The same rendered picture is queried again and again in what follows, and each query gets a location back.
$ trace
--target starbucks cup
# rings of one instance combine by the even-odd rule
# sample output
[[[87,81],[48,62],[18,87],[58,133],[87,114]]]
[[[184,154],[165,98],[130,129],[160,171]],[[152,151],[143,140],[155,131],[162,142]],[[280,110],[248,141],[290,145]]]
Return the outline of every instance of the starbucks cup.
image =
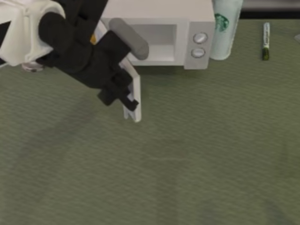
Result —
[[[210,58],[225,60],[231,54],[243,0],[213,0],[216,30]]]

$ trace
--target robotic arm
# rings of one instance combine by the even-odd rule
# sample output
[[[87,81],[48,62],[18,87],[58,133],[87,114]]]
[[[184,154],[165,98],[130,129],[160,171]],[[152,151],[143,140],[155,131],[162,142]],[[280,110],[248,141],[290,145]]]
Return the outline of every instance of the robotic arm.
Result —
[[[148,43],[122,19],[93,45],[94,34],[108,0],[0,0],[0,67],[36,61],[56,67],[84,85],[101,89],[105,105],[116,99],[130,111],[130,74],[120,62],[131,52],[148,57]]]

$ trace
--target microwave knob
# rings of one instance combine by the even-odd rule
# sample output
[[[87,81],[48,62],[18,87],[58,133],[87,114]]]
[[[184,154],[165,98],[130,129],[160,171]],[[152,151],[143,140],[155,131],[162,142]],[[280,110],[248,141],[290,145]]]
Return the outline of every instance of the microwave knob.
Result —
[[[207,41],[207,38],[207,34],[205,33],[196,34],[194,35],[194,42],[196,44],[203,44]]]
[[[203,48],[196,48],[192,51],[192,56],[194,58],[201,58],[205,55],[205,50]]]

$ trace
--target marker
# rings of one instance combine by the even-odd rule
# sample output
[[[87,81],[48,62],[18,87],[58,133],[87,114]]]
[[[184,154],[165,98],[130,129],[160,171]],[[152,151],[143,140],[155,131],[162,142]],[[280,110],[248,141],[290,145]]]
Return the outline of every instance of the marker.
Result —
[[[270,23],[266,22],[263,25],[263,47],[262,60],[267,61],[270,58]]]

